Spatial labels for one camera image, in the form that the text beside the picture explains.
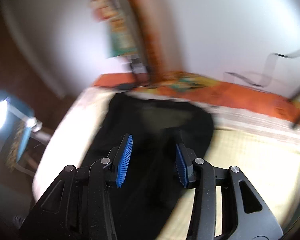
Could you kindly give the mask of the black mesh t-shirt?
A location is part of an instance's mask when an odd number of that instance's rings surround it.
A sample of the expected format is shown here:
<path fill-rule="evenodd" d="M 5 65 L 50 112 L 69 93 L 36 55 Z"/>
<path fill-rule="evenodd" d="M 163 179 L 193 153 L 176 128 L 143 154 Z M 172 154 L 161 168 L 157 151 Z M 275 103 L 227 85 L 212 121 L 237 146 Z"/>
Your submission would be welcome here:
<path fill-rule="evenodd" d="M 126 180 L 111 192 L 118 239 L 155 239 L 185 193 L 175 169 L 175 132 L 202 158 L 214 131 L 212 115 L 188 102 L 141 100 L 125 93 L 110 101 L 101 128 L 83 160 L 88 166 L 133 137 Z"/>

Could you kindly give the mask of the orange bed mattress cover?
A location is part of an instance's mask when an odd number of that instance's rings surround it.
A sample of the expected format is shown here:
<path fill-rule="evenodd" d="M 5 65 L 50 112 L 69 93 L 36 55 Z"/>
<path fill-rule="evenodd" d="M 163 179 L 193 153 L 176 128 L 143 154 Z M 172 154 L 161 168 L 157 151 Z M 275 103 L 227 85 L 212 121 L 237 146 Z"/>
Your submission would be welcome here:
<path fill-rule="evenodd" d="M 300 102 L 289 102 L 284 96 L 191 73 L 170 72 L 167 76 L 167 80 L 153 87 L 138 87 L 134 91 L 246 109 L 290 122 L 295 122 L 300 115 Z"/>

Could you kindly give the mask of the striped yellow bed sheet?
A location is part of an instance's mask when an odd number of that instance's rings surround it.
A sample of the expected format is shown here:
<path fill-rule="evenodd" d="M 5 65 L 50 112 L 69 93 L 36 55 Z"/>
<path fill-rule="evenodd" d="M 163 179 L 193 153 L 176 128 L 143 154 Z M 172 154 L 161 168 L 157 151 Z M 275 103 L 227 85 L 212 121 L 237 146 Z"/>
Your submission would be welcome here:
<path fill-rule="evenodd" d="M 157 102 L 175 103 L 211 113 L 215 130 L 205 159 L 222 168 L 242 168 L 284 233 L 292 235 L 300 229 L 300 130 L 291 130 L 288 121 L 245 109 L 140 92 L 88 88 L 78 97 L 39 163 L 32 183 L 35 200 L 65 165 L 79 167 L 93 159 L 96 136 L 105 127 L 109 113 L 114 105 L 123 109 L 129 101 L 150 106 Z"/>

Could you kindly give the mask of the leopard print cloth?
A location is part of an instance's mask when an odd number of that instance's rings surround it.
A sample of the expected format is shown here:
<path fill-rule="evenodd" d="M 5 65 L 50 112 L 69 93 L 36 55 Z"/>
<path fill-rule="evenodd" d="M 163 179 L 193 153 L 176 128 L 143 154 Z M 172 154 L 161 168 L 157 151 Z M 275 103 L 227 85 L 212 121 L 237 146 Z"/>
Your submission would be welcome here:
<path fill-rule="evenodd" d="M 5 165 L 10 172 L 14 171 L 17 164 L 17 154 L 25 125 L 23 121 L 16 122 L 13 126 L 11 135 L 6 141 Z"/>

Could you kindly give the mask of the blue chair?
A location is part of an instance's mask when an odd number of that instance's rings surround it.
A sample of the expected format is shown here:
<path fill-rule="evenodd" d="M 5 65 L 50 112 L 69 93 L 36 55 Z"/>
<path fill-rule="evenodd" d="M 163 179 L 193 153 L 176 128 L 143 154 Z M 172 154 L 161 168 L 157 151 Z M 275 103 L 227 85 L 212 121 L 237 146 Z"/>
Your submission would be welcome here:
<path fill-rule="evenodd" d="M 0 154 L 10 169 L 21 159 L 36 124 L 34 110 L 28 104 L 0 90 Z"/>

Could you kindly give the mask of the silver folded tripod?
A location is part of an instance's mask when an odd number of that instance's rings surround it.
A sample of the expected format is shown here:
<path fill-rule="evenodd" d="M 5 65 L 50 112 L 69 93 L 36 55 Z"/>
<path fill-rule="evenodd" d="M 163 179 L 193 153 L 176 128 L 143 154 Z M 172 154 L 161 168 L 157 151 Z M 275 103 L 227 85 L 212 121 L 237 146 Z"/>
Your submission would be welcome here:
<path fill-rule="evenodd" d="M 123 19 L 123 30 L 113 35 L 113 50 L 130 61 L 132 71 L 149 73 L 145 42 L 137 15 L 129 0 L 111 0 Z"/>

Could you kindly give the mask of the white clip desk lamp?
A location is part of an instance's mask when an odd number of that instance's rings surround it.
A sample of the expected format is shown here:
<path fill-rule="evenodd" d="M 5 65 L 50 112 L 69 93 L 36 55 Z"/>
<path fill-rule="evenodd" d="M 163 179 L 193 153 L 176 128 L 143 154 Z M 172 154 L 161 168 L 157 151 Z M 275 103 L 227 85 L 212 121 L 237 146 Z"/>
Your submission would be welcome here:
<path fill-rule="evenodd" d="M 4 126 L 8 113 L 12 113 L 30 128 L 32 132 L 36 133 L 42 129 L 43 123 L 34 116 L 28 116 L 14 107 L 7 99 L 0 101 L 0 129 Z"/>

